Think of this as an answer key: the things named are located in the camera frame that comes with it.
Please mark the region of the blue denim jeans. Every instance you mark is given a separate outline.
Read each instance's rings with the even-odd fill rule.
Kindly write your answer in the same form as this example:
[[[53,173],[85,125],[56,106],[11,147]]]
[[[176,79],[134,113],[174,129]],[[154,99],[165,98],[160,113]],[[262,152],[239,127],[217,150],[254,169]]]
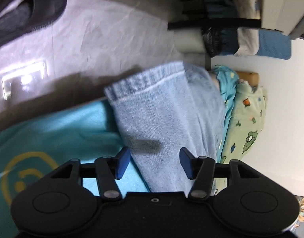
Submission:
[[[193,183],[180,149],[216,158],[224,131],[225,105],[210,73],[172,62],[119,80],[104,94],[149,190],[188,193]]]

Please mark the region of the green cartoon fleece blanket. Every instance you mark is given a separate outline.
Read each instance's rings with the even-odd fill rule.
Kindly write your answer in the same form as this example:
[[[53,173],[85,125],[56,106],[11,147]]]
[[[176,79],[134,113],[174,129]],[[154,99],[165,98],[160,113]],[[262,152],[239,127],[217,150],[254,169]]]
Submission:
[[[247,81],[237,85],[234,108],[219,163],[240,160],[252,149],[264,128],[268,93],[261,86],[251,86]]]

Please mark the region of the teal smiley bed sheet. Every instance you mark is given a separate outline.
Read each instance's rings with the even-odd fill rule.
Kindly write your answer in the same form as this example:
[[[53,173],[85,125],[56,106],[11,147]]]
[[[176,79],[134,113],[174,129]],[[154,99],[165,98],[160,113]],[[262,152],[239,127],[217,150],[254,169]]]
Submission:
[[[218,161],[230,120],[238,75],[217,66],[208,71],[225,105],[223,136],[214,160]],[[10,204],[17,193],[65,162],[83,163],[115,156],[126,145],[117,128],[107,97],[43,117],[25,121],[0,133],[0,237],[14,237],[17,228]],[[123,195],[150,191],[133,158],[118,182]]]

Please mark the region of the gold leaf framed picture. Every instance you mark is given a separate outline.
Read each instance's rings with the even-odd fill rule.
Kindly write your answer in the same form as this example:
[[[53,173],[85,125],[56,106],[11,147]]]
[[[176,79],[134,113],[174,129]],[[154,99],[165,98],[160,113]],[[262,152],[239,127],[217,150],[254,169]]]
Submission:
[[[304,197],[303,196],[296,196],[298,200],[300,213],[297,218],[297,221],[294,223],[294,226],[291,228],[291,232],[296,237],[304,237]]]

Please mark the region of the black-lined waste bin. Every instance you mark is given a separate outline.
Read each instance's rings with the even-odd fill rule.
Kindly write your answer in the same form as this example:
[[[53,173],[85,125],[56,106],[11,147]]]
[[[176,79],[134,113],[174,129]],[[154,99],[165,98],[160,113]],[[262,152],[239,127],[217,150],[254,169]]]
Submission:
[[[173,33],[173,41],[177,51],[181,53],[207,54],[210,58],[222,51],[220,32],[208,29],[182,29]]]

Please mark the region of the blue quilted chair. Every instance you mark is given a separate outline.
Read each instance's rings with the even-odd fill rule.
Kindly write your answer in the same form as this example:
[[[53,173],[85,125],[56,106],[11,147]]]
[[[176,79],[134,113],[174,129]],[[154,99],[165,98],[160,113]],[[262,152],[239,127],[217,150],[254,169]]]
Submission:
[[[291,58],[292,45],[288,36],[270,30],[258,30],[258,34],[260,46],[256,55],[282,60]],[[220,37],[222,50],[218,56],[234,55],[240,47],[237,41],[237,31],[235,29],[222,30]]]

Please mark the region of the black shoe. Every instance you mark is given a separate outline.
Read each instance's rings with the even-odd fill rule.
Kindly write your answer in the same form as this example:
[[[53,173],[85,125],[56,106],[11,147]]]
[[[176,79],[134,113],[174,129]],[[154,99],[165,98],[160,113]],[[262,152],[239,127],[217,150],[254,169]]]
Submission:
[[[23,0],[0,17],[0,47],[52,25],[63,15],[66,7],[67,0]]]

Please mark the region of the grey cloth on chair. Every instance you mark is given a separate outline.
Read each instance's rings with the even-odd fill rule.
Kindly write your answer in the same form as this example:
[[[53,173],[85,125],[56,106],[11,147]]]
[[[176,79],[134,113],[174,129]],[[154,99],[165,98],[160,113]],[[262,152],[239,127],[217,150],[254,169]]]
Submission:
[[[240,18],[260,19],[257,0],[233,0]],[[259,34],[257,29],[239,27],[237,29],[239,49],[235,56],[256,55],[259,49]]]

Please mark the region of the white black-edged desk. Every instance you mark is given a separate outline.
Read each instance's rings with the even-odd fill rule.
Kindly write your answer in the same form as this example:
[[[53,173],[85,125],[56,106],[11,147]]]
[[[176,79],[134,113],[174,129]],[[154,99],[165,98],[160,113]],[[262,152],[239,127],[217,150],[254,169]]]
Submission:
[[[233,0],[237,18],[208,18],[205,0],[195,18],[168,23],[169,30],[208,29],[264,29],[278,31],[295,40],[304,33],[304,0]]]

